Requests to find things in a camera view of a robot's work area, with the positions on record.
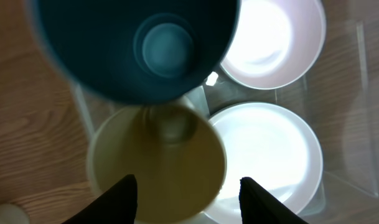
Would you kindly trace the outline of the pink bowl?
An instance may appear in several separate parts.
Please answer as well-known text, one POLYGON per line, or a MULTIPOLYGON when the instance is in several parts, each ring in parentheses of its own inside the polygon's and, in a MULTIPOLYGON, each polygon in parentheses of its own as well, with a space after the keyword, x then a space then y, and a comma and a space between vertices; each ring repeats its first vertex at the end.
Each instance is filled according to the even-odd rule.
POLYGON ((221 68, 248 88, 284 87, 314 65, 326 31, 321 0, 243 0, 221 68))

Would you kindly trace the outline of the beige cup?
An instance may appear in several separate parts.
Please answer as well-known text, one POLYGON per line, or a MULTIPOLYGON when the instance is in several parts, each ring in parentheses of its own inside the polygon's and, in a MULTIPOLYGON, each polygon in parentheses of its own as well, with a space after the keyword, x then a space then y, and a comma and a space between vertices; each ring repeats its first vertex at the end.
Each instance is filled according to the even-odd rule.
POLYGON ((0 224, 30 224, 30 218, 21 207, 5 203, 0 205, 0 224))
POLYGON ((188 99, 154 106, 125 106, 92 137, 87 177, 104 194, 135 176, 139 223, 180 223, 208 208, 227 172, 217 132, 188 99))

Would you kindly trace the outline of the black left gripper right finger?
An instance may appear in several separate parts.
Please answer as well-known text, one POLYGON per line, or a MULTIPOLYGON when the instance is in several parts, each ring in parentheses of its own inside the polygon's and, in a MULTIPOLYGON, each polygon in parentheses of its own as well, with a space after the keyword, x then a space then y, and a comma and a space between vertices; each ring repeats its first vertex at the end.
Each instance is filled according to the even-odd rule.
POLYGON ((242 224, 307 224, 251 177, 240 180, 242 224))

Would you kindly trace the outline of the pink plate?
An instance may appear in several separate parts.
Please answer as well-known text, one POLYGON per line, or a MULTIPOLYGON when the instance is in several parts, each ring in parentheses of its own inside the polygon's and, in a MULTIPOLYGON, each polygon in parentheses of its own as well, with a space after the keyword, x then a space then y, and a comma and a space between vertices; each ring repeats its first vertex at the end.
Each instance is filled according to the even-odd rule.
POLYGON ((249 102, 221 110, 209 121, 225 147, 227 174, 206 216, 241 223, 242 177, 251 177, 296 215, 308 206, 321 183, 323 156, 301 117, 278 105, 249 102))

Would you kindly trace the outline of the blue cup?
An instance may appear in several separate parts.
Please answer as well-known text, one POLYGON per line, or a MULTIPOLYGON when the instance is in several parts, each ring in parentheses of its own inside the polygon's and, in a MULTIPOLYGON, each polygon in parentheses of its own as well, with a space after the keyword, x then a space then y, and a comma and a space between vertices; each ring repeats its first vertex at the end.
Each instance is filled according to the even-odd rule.
POLYGON ((201 85, 232 42, 239 0, 31 0, 51 66, 102 97, 154 105, 201 85))

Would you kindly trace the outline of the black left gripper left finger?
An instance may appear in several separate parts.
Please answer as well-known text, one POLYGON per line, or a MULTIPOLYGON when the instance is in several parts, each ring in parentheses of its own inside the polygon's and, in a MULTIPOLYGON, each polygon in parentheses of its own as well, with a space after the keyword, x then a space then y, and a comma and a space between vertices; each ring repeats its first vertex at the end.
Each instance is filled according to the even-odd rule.
POLYGON ((62 224, 134 224, 137 207, 138 185, 129 174, 62 224))

